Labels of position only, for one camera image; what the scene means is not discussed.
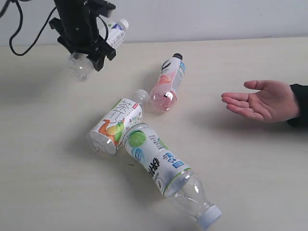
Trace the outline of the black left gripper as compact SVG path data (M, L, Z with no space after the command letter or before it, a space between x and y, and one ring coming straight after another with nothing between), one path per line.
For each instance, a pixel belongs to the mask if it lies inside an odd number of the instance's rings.
M72 53L76 61L88 61L100 71L107 57L113 60L116 50L99 35L96 19L110 17L116 6L107 0L56 0L58 18L49 21L59 33L58 42Z

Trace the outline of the open bare human hand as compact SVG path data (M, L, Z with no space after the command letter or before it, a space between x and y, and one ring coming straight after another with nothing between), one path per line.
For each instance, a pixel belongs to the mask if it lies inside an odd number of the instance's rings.
M221 95L231 112L265 123L284 122L299 116L299 104L290 85L274 80L252 80L244 86L256 92Z

